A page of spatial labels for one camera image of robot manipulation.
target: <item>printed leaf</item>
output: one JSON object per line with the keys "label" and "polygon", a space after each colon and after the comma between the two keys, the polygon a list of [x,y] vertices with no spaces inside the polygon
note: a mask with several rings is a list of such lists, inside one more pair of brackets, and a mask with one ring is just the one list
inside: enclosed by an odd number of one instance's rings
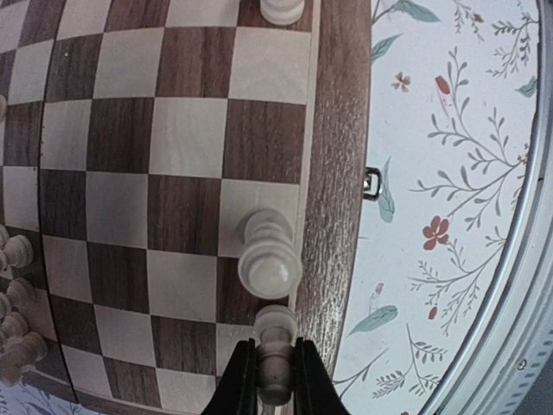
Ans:
{"label": "printed leaf", "polygon": [[390,191],[390,178],[388,175],[388,169],[390,168],[390,157],[386,161],[384,168],[382,169],[382,193],[378,198],[378,210],[380,211],[380,218],[386,223],[391,223],[394,219],[394,213],[396,213],[396,203],[391,197]]}
{"label": "printed leaf", "polygon": [[395,305],[385,305],[384,307],[380,307],[367,318],[364,318],[358,322],[348,337],[353,333],[366,333],[367,331],[373,331],[374,329],[391,322],[396,317],[397,307]]}
{"label": "printed leaf", "polygon": [[39,415],[52,415],[50,411],[48,411],[47,409],[40,408],[38,405],[33,404],[32,402],[29,402],[28,405],[31,406],[32,408],[35,408],[35,411],[37,411]]}
{"label": "printed leaf", "polygon": [[519,89],[515,89],[518,93],[522,93],[526,98],[531,98],[537,89],[537,79],[532,76],[526,85],[522,85]]}
{"label": "printed leaf", "polygon": [[371,51],[371,63],[373,63],[376,59],[381,58],[382,56],[387,54],[388,49],[390,49],[390,46],[402,34],[403,33],[400,33],[399,35],[387,37],[386,39],[384,39],[384,40],[378,42],[376,45],[374,45],[372,47],[372,51]]}
{"label": "printed leaf", "polygon": [[420,4],[412,2],[411,0],[399,0],[396,5],[393,6],[393,9],[407,13],[419,22],[434,23],[440,21],[438,16],[436,16],[432,11],[421,6]]}

